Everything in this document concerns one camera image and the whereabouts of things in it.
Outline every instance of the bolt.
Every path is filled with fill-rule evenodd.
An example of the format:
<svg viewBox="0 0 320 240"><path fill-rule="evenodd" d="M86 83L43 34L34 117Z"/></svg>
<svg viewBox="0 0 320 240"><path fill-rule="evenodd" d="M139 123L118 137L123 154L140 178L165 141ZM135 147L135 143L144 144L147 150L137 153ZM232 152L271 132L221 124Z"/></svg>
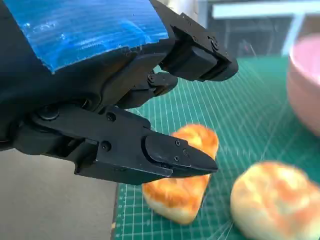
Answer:
<svg viewBox="0 0 320 240"><path fill-rule="evenodd" d="M37 114L42 120L52 121L59 117L59 109L53 105L45 106L40 109Z"/></svg>
<svg viewBox="0 0 320 240"><path fill-rule="evenodd" d="M187 149L183 149L183 155L185 155L186 157L188 157L189 156L189 154L188 154L188 151L187 151Z"/></svg>
<svg viewBox="0 0 320 240"><path fill-rule="evenodd" d="M108 112L106 114L106 119L110 122L114 122L117 119L117 117L113 112Z"/></svg>
<svg viewBox="0 0 320 240"><path fill-rule="evenodd" d="M219 49L219 45L217 43L217 40L215 38L210 38L210 41L211 41L212 48L217 51Z"/></svg>
<svg viewBox="0 0 320 240"><path fill-rule="evenodd" d="M108 141L103 141L102 142L102 149L105 150L106 152L109 152L111 150L111 143Z"/></svg>
<svg viewBox="0 0 320 240"><path fill-rule="evenodd" d="M149 76L148 78L149 78L149 81L152 82L152 83L155 81L153 76Z"/></svg>

